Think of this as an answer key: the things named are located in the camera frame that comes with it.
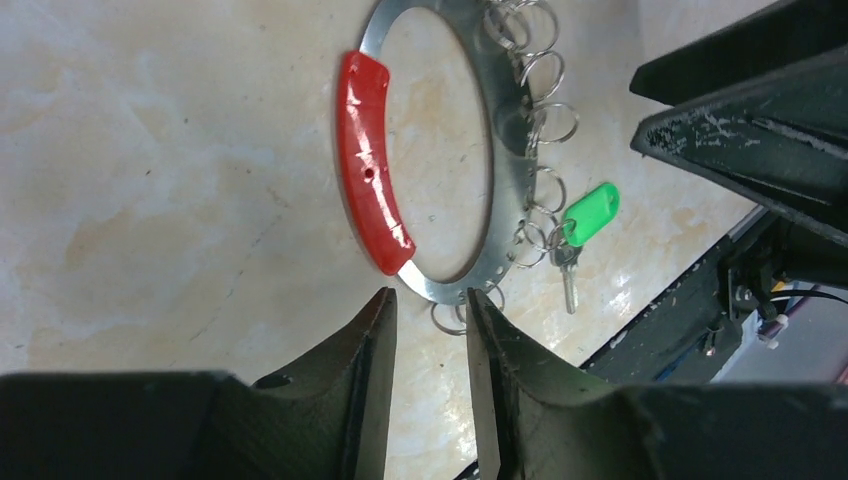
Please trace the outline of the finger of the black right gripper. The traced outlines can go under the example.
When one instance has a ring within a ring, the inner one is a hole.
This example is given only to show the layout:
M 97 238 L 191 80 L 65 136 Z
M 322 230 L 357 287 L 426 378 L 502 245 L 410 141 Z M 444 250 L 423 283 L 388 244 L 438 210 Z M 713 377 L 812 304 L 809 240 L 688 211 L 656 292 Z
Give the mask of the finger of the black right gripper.
M 676 106 L 846 45 L 845 1 L 776 1 L 640 66 L 629 89 Z
M 633 150 L 846 245 L 845 47 L 723 87 L 657 59 L 630 89 L 668 107 L 639 123 Z

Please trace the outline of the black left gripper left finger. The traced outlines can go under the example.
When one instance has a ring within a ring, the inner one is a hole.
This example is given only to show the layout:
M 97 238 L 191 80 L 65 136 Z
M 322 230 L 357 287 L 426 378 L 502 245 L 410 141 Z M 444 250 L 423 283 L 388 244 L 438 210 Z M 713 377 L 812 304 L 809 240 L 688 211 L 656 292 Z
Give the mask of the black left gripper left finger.
M 224 371 L 1 379 L 5 479 L 380 479 L 397 296 L 245 384 Z

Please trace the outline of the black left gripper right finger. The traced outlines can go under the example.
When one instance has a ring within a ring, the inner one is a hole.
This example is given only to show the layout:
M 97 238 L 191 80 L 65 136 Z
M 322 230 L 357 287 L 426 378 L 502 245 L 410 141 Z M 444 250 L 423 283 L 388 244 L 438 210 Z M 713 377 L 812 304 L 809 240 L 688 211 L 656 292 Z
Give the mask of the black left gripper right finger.
M 608 383 L 466 292 L 484 479 L 843 479 L 847 389 Z

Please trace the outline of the green key tag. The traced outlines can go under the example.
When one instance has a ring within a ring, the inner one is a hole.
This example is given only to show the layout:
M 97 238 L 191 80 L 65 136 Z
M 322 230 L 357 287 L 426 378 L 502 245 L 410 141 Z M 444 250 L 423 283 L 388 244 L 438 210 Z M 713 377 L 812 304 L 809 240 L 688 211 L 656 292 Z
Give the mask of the green key tag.
M 562 217 L 567 244 L 582 247 L 615 219 L 620 206 L 616 185 L 602 183 L 569 206 Z

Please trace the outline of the large metal keyring red grip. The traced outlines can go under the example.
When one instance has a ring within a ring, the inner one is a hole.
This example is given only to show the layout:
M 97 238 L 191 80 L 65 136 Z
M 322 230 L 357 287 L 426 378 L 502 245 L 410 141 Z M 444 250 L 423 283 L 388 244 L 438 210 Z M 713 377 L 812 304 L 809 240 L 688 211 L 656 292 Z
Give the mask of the large metal keyring red grip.
M 544 172 L 538 149 L 548 119 L 560 108 L 554 100 L 563 76 L 533 89 L 538 64 L 565 65 L 555 50 L 558 16 L 546 1 L 423 1 L 457 35 L 478 82 L 488 130 L 491 167 L 489 218 L 468 268 L 450 281 L 427 277 L 414 262 L 415 243 L 404 224 L 390 178 L 386 106 L 390 80 L 380 54 L 389 30 L 412 1 L 378 2 L 361 42 L 341 60 L 335 133 L 337 161 L 355 231 L 374 265 L 398 277 L 432 306 L 461 308 L 469 289 L 499 290 L 519 263 L 517 248 L 527 243 L 540 255 L 551 249 L 548 234 L 533 213 L 556 215 L 535 198 Z

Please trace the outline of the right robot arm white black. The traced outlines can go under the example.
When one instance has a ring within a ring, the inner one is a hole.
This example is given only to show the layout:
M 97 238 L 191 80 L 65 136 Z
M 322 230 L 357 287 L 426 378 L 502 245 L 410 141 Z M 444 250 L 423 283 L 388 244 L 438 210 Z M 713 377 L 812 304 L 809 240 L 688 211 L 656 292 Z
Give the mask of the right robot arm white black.
M 772 280 L 847 284 L 847 5 L 777 1 L 640 66 L 631 91 L 665 110 L 632 148 L 769 210 L 726 265 L 772 316 Z

